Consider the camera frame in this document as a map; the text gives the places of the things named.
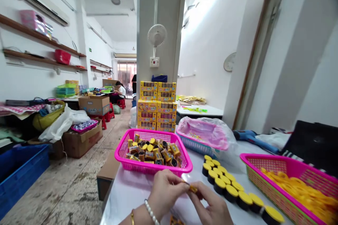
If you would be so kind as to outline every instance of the pearl bracelet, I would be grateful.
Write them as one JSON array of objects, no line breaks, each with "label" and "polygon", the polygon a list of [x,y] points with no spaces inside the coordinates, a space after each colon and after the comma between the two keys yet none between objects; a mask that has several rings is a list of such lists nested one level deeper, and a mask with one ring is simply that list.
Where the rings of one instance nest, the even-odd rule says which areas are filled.
[{"label": "pearl bracelet", "polygon": [[154,213],[152,212],[152,210],[151,210],[151,208],[150,208],[150,206],[149,206],[149,203],[148,203],[148,200],[147,200],[147,199],[144,200],[144,204],[145,204],[145,207],[147,208],[148,213],[150,214],[150,216],[151,216],[153,222],[155,223],[155,225],[160,225],[160,223],[157,221],[157,219],[156,219]]}]

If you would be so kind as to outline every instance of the gold bracelet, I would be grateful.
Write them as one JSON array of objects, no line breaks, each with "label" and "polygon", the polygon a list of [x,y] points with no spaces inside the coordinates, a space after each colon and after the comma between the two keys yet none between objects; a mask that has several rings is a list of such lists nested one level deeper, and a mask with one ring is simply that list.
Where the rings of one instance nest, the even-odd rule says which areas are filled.
[{"label": "gold bracelet", "polygon": [[131,210],[131,214],[130,214],[130,218],[131,218],[131,225],[135,225],[134,224],[134,214],[133,214],[134,209]]}]

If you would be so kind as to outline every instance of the hand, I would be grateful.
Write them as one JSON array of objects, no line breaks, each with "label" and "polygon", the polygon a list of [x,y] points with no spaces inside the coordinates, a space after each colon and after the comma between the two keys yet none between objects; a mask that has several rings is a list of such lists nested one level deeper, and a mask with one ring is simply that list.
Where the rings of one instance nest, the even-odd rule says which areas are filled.
[{"label": "hand", "polygon": [[[191,185],[198,189],[198,194],[188,192],[203,225],[233,225],[228,207],[223,199],[217,196],[202,182]],[[209,206],[205,208],[200,199],[205,199]]]},{"label": "hand", "polygon": [[189,185],[168,169],[155,174],[148,203],[158,222],[170,211],[179,196],[188,190]]}]

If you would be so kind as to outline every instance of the tiled floor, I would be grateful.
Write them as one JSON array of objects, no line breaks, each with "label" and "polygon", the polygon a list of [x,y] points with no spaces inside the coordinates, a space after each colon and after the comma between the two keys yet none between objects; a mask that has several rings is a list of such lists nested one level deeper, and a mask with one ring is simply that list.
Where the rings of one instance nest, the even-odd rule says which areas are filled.
[{"label": "tiled floor", "polygon": [[128,127],[131,101],[107,122],[103,137],[81,159],[51,161],[25,195],[0,221],[1,225],[98,225],[102,201],[96,174]]}]

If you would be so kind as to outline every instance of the ceiling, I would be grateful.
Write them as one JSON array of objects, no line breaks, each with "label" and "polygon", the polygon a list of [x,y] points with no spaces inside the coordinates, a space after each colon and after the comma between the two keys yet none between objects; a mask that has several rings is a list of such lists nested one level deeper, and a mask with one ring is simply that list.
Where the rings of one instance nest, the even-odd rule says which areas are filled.
[{"label": "ceiling", "polygon": [[[136,2],[121,0],[120,5],[111,0],[84,0],[88,16],[94,17],[113,41],[136,41]],[[128,14],[128,16],[97,16],[93,14]]]}]

